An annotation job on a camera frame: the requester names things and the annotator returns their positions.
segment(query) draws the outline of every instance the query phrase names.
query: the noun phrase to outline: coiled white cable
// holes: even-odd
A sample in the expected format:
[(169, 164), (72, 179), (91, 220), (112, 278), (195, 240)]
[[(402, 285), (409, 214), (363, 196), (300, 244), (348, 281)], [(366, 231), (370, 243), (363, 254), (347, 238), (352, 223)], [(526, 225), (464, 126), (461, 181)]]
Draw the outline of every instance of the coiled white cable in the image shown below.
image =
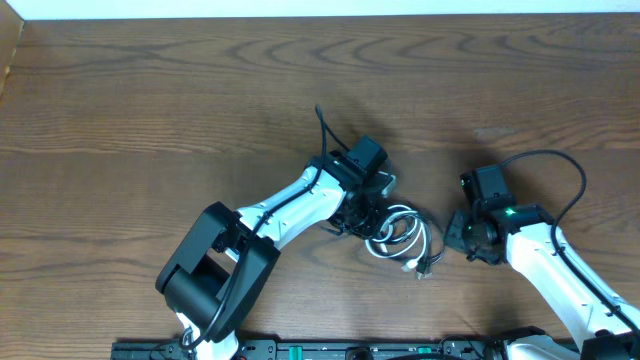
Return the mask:
[[(428, 224), (425, 224), (422, 216), (418, 211), (411, 209), (406, 205), (392, 205), (389, 206), (387, 210), (391, 211), (391, 214), (387, 217), (387, 219), (380, 227), (381, 229), (386, 228), (387, 230), (384, 233), (381, 232), (379, 234), (379, 237), (377, 238), (365, 240), (367, 250), (369, 251), (369, 253), (371, 253), (371, 255), (377, 258), (395, 258), (412, 249), (413, 246), (418, 242), (418, 239), (422, 237), (422, 251), (420, 252), (420, 255), (415, 258), (411, 258), (402, 267), (404, 271), (410, 271), (418, 265), (418, 261), (426, 254), (427, 249), (431, 245), (431, 229)], [(405, 229), (404, 233), (399, 237), (393, 238), (393, 235), (397, 230), (396, 226), (402, 220), (405, 221), (407, 227), (409, 226), (409, 221), (412, 221), (413, 225), (411, 226), (411, 228)], [(413, 238), (413, 240), (411, 240), (409, 245), (404, 247), (402, 250), (392, 254), (387, 254), (387, 249), (385, 246), (386, 244), (397, 245), (411, 238)], [(374, 250), (374, 243), (380, 246), (380, 249), (385, 254), (380, 254), (380, 251)]]

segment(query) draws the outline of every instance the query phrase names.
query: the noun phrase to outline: wooden surface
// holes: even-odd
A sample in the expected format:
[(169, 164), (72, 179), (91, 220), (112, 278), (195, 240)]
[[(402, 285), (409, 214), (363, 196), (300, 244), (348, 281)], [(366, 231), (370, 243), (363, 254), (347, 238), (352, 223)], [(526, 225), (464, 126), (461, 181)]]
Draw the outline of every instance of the wooden surface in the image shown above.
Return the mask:
[(11, 59), (20, 40), (23, 21), (5, 0), (0, 0), (0, 96), (9, 74)]
[[(377, 139), (396, 194), (441, 222), (458, 175), (535, 148), (589, 176), (563, 228), (640, 304), (637, 15), (33, 22), (0, 102), (0, 358), (106, 358), (180, 331), (156, 275), (204, 207), (256, 203), (320, 150)], [(509, 173), (557, 213), (575, 170)], [(242, 329), (283, 339), (568, 333), (508, 266), (450, 252), (428, 281), (360, 240), (288, 245)]]

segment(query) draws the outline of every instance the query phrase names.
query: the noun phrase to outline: connector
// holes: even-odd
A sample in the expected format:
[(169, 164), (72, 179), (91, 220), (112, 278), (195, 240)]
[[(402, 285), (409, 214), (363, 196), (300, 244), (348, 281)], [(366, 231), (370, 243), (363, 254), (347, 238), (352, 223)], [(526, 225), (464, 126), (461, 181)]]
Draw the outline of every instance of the connector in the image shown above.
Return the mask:
[(426, 258), (422, 257), (420, 261), (418, 261), (418, 265), (416, 267), (416, 279), (428, 279), (431, 275), (433, 275), (431, 272), (431, 264)]
[(415, 269), (416, 266), (418, 266), (418, 259), (411, 259), (411, 260), (407, 261), (406, 263), (404, 263), (404, 266), (402, 266), (402, 271), (409, 272), (409, 271)]

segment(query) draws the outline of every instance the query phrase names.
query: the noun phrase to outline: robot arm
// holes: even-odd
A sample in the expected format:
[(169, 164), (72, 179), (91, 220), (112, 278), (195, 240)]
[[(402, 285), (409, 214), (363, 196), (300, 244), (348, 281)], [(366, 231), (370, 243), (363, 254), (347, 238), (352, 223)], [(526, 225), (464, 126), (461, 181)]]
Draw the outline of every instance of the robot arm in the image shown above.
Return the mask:
[[(533, 335), (505, 342), (504, 352), (509, 359), (638, 356), (640, 344), (634, 332), (640, 324), (640, 311), (626, 303), (578, 256), (551, 215), (539, 204), (518, 206), (500, 166), (475, 169), (462, 174), (461, 181), (471, 213), (454, 213), (445, 243), (467, 254), (469, 261), (509, 263), (549, 303), (582, 354), (580, 357), (568, 351), (548, 336)], [(553, 229), (555, 239), (551, 236)], [(614, 316), (611, 308), (623, 315)]]
[[(602, 334), (629, 333), (631, 329), (613, 316), (560, 259), (551, 244), (550, 230), (550, 225), (538, 223), (522, 227), (518, 233), (509, 235), (506, 249), (509, 264), (536, 287), (565, 324), (581, 351), (585, 342)], [(589, 281), (633, 322), (640, 324), (640, 311), (625, 302), (593, 272), (567, 243), (560, 229), (556, 236), (565, 248), (567, 257)]]
[[(376, 232), (383, 216), (378, 200), (395, 185), (395, 177), (379, 171), (386, 159), (384, 149), (365, 136), (346, 154), (312, 158), (298, 180), (258, 204), (235, 212), (220, 202), (205, 209), (156, 280), (190, 331), (185, 348), (195, 349), (199, 359), (233, 355), (233, 331), (257, 300), (280, 250), (308, 227), (329, 220), (363, 236)], [(237, 262), (233, 274), (207, 255), (210, 248)]]

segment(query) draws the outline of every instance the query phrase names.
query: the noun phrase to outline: white wall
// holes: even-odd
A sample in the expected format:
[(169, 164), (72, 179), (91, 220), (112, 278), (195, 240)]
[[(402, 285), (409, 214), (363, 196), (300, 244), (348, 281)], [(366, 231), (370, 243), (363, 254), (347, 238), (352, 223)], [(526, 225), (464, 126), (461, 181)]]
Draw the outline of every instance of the white wall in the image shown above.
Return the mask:
[(8, 0), (25, 20), (640, 12), (640, 0)]

